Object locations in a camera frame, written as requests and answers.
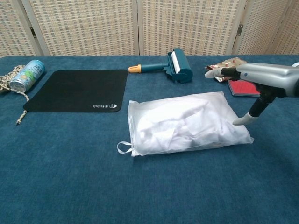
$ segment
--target rope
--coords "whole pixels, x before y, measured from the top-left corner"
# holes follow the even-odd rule
[[[4,76],[0,76],[0,93],[3,93],[3,92],[7,92],[7,91],[14,91],[16,93],[19,93],[21,95],[23,95],[27,102],[29,101],[29,97],[23,93],[23,92],[20,92],[20,91],[17,91],[17,90],[13,90],[9,87],[9,83],[10,81],[19,73],[19,71],[21,69],[23,69],[25,67],[25,65],[18,65],[14,68],[14,70],[12,70],[11,72],[9,72],[7,75],[4,75]],[[19,125],[23,118],[26,116],[27,114],[27,111],[24,110],[23,111],[23,114],[20,116],[20,118],[16,121],[16,125]]]

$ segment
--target blue tablecloth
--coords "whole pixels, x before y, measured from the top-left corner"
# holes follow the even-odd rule
[[[28,113],[25,98],[0,95],[0,223],[298,224],[299,99],[277,98],[247,128],[255,141],[197,152],[131,157],[127,108],[138,102],[223,91],[238,116],[255,98],[233,97],[205,79],[205,67],[233,56],[188,56],[193,81],[162,72],[129,74],[117,113]],[[292,65],[299,56],[239,56],[249,63]],[[166,56],[52,56],[0,59],[0,75],[31,59],[56,70],[127,69]]]

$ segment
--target white plastic bag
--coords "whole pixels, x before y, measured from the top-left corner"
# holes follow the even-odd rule
[[[223,92],[194,94],[138,103],[130,101],[131,143],[120,142],[119,153],[132,156],[175,153],[252,143],[245,126],[234,126],[237,115]],[[123,152],[120,144],[131,145]]]

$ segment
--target lint roller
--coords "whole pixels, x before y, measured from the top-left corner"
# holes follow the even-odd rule
[[[167,54],[168,63],[156,64],[139,64],[137,66],[129,67],[131,73],[142,73],[156,70],[165,70],[172,80],[179,81],[180,83],[187,83],[192,80],[193,72],[181,48],[175,48],[172,52]]]

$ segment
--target snack package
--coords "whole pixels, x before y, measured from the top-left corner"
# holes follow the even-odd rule
[[[223,68],[223,67],[226,67],[226,68],[234,68],[234,67],[237,67],[241,64],[246,64],[247,62],[238,58],[238,57],[234,57],[234,58],[231,58],[231,59],[227,59],[223,62],[220,62],[218,64],[212,64],[212,65],[208,65],[206,68],[208,70],[212,70],[212,69],[216,69],[216,68]],[[230,80],[231,78],[230,77],[216,77],[215,78],[218,82],[224,82],[224,81],[228,81]]]

